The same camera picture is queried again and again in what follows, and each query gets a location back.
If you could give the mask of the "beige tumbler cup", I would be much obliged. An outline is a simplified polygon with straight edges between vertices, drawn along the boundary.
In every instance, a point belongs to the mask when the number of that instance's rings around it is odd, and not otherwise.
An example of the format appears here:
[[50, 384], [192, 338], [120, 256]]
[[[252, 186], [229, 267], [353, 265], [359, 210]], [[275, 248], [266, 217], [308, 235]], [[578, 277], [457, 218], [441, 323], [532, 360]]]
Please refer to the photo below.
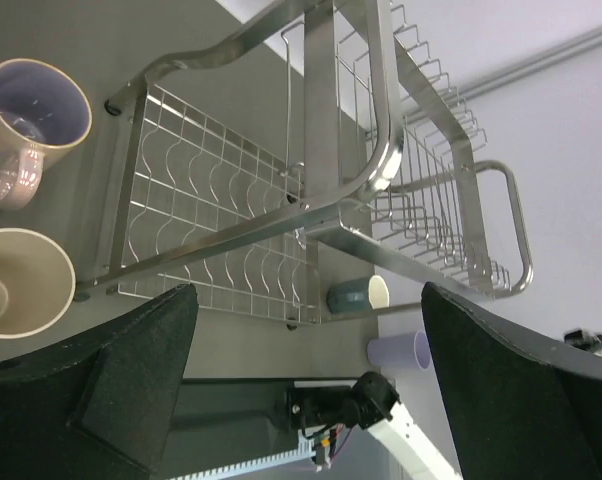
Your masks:
[[0, 339], [39, 334], [68, 310], [75, 269], [55, 241], [33, 230], [0, 229]]

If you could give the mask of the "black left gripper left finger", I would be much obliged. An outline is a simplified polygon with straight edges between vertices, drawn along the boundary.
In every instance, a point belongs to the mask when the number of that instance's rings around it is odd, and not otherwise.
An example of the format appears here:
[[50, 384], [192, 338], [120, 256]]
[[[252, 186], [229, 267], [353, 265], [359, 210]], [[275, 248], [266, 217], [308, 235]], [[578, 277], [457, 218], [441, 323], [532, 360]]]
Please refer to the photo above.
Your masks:
[[198, 314], [177, 286], [0, 362], [0, 479], [148, 479], [158, 468]]

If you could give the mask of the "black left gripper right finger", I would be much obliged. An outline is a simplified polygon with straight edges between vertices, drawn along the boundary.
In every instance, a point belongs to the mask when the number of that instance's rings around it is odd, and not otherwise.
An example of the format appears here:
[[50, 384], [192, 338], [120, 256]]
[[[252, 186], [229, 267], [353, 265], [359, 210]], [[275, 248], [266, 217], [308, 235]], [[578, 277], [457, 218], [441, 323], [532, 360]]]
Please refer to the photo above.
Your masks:
[[428, 283], [421, 309], [466, 479], [602, 479], [602, 357]]

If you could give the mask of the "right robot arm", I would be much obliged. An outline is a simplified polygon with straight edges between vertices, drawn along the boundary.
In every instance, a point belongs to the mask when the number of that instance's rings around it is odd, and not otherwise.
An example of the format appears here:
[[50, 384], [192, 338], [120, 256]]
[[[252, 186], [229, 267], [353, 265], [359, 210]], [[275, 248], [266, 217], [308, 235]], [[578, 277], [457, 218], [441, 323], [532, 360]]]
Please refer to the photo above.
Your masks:
[[460, 479], [414, 422], [383, 375], [364, 373], [351, 386], [294, 386], [288, 390], [289, 424], [314, 441], [332, 441], [344, 427], [357, 427], [378, 441], [412, 479]]

